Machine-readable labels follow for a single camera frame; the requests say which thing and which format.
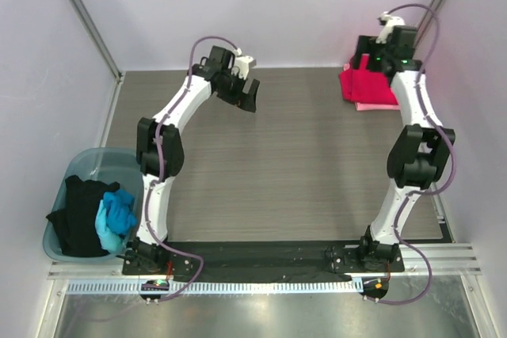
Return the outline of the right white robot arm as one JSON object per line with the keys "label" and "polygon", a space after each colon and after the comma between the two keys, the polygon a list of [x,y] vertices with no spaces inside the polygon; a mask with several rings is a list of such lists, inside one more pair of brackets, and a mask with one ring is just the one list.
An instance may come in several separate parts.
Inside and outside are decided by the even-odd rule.
{"label": "right white robot arm", "polygon": [[367,54],[368,70],[381,73],[400,107],[403,129],[387,158],[389,188],[374,221],[353,251],[365,272],[382,272],[401,262],[401,232],[414,204],[442,176],[456,140],[436,116],[426,89],[423,63],[414,58],[417,29],[385,24],[380,34],[361,36],[353,65]]}

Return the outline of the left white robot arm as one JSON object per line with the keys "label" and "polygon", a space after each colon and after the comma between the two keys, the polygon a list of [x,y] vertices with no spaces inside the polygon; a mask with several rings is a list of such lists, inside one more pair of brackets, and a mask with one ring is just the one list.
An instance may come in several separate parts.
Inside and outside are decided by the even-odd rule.
{"label": "left white robot arm", "polygon": [[255,58],[238,47],[214,46],[209,55],[191,64],[181,88],[160,112],[139,120],[136,161],[143,174],[143,205],[139,227],[125,254],[125,275],[157,275],[168,269],[167,213],[174,180],[185,161],[182,132],[211,96],[256,112],[260,82],[248,79],[255,65]]}

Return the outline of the red t shirt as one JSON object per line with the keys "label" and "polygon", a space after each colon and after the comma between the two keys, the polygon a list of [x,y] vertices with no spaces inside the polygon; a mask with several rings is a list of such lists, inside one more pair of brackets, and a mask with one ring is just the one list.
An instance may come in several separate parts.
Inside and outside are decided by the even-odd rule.
{"label": "red t shirt", "polygon": [[385,76],[380,72],[352,69],[350,63],[338,75],[342,97],[351,103],[398,104]]}

